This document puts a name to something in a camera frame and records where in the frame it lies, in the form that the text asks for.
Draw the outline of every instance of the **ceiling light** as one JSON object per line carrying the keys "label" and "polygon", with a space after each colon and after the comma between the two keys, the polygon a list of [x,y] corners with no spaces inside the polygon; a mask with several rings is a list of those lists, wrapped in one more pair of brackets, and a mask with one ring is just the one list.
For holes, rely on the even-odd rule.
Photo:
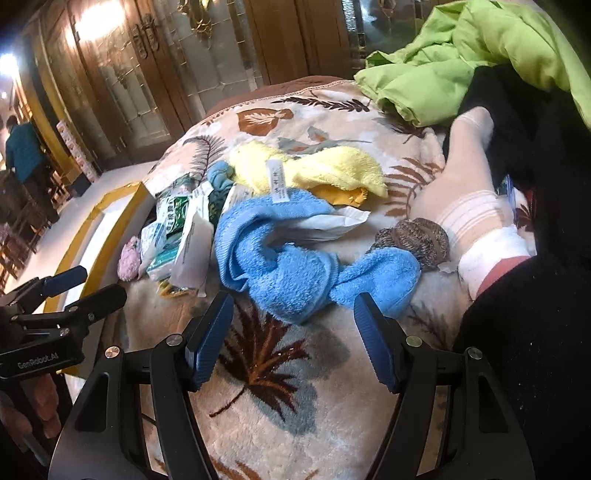
{"label": "ceiling light", "polygon": [[0,57],[0,74],[11,78],[18,76],[17,60],[12,53],[5,53]]}

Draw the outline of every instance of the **pink fluffy object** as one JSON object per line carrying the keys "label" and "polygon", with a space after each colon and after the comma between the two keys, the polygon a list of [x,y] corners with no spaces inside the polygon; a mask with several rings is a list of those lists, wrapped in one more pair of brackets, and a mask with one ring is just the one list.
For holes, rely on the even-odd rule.
{"label": "pink fluffy object", "polygon": [[117,265],[117,276],[122,281],[135,280],[138,278],[140,263],[139,238],[133,236],[123,247]]}

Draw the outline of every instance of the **door handle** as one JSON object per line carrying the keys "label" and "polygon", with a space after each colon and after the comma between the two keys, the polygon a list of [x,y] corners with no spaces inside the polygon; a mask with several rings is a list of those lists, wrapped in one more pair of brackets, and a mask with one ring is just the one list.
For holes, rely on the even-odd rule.
{"label": "door handle", "polygon": [[154,17],[152,14],[145,14],[142,17],[142,29],[146,33],[146,37],[148,37],[148,44],[150,44],[150,48],[152,51],[158,51],[160,48],[160,42],[158,41],[158,36],[156,35],[156,25],[154,23]]}
{"label": "door handle", "polygon": [[135,48],[138,49],[138,54],[140,58],[147,59],[148,58],[148,51],[146,50],[146,46],[144,45],[144,39],[142,38],[142,34],[139,30],[139,25],[135,24],[131,27],[131,36],[134,39]]}

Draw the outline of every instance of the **leg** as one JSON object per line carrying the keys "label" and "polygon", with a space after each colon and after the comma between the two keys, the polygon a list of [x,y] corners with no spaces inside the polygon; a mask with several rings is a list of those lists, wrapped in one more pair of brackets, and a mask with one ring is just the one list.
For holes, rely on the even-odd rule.
{"label": "leg", "polygon": [[44,166],[40,165],[33,171],[29,178],[25,180],[24,187],[27,189],[32,199],[35,200],[39,209],[47,216],[47,219],[51,223],[56,223],[60,217],[55,208],[53,208],[51,199],[45,191],[44,176]]}

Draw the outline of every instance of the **blue towel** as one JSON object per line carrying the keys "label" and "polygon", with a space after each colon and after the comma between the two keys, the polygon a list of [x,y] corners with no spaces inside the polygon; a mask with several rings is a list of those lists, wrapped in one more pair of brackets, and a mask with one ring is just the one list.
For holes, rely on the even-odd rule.
{"label": "blue towel", "polygon": [[234,175],[234,167],[222,161],[214,163],[207,171],[207,179],[212,184],[214,190],[222,190],[226,195],[234,185],[230,180]]}
{"label": "blue towel", "polygon": [[222,216],[215,238],[222,283],[248,291],[262,310],[288,323],[304,322],[331,301],[352,308],[361,292],[370,293],[386,315],[402,313],[421,273],[410,252],[380,248],[343,266],[336,254],[293,244],[267,245],[276,222],[334,211],[305,190],[289,189],[288,194],[289,202],[273,203],[265,195],[245,200]]}

